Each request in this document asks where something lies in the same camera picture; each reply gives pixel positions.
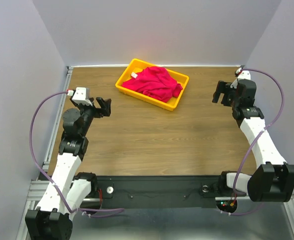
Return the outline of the red t shirt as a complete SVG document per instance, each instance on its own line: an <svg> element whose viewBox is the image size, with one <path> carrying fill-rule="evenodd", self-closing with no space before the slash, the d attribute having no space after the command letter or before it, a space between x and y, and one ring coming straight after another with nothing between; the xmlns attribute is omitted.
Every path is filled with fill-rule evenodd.
<svg viewBox="0 0 294 240"><path fill-rule="evenodd" d="M122 86L164 103L177 98L183 89L164 67L158 66L147 67L135 73Z"/></svg>

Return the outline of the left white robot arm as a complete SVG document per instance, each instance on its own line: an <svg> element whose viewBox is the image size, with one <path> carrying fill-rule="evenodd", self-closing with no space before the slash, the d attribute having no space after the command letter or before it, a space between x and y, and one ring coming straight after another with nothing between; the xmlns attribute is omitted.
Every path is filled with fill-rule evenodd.
<svg viewBox="0 0 294 240"><path fill-rule="evenodd" d="M94 118L110 116L111 99L97 97L71 102L74 107L62 115L63 133L55 170L48 177L49 184L36 208L28 210L25 216L32 240L68 240L77 212L88 217L97 212L80 207L86 197L98 192L96 174L76 171L87 150L86 133Z"/></svg>

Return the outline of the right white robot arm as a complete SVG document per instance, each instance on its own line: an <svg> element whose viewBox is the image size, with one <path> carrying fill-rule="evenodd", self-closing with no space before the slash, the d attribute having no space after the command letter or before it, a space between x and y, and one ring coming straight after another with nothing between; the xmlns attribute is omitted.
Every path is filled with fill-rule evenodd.
<svg viewBox="0 0 294 240"><path fill-rule="evenodd" d="M254 202L287 202L294 191L294 164L288 164L265 129L260 108L254 105L256 83L241 79L235 83L219 81L213 94L217 103L232 108L232 116L250 144L257 169L253 175L224 171L217 182L217 191L228 195L234 189L238 196L248 195Z"/></svg>

